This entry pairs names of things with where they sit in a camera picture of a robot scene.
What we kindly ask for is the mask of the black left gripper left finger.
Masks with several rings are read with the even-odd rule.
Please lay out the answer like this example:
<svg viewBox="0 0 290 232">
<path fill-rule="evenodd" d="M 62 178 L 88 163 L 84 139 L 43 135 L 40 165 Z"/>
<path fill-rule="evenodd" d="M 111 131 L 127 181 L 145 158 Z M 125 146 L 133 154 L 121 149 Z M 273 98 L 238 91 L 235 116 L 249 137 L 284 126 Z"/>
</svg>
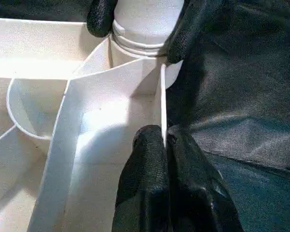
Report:
<svg viewBox="0 0 290 232">
<path fill-rule="evenodd" d="M 166 232 L 169 228 L 167 154 L 158 125 L 140 128 L 119 178 L 114 232 Z"/>
</svg>

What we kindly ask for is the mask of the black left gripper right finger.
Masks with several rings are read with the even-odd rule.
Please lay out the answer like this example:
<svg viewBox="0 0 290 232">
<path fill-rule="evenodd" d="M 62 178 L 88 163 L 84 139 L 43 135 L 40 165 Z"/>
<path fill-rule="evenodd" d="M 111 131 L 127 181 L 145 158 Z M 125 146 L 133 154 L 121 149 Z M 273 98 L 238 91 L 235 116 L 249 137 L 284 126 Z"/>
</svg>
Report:
<svg viewBox="0 0 290 232">
<path fill-rule="evenodd" d="M 173 231 L 243 231 L 222 175 L 185 129 L 169 129 L 167 154 Z"/>
</svg>

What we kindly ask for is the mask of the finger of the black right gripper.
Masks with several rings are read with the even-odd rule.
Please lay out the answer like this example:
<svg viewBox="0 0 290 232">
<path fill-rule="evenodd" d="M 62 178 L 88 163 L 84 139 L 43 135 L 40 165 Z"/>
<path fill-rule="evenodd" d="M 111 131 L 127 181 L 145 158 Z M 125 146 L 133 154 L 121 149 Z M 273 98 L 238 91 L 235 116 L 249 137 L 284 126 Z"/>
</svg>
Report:
<svg viewBox="0 0 290 232">
<path fill-rule="evenodd" d="M 188 1 L 184 14 L 169 39 L 167 50 L 169 63 L 175 64 L 184 60 L 199 35 L 217 22 L 222 8 L 221 0 Z"/>
<path fill-rule="evenodd" d="M 118 0 L 93 0 L 87 15 L 87 30 L 95 37 L 107 36 L 114 20 Z"/>
</svg>

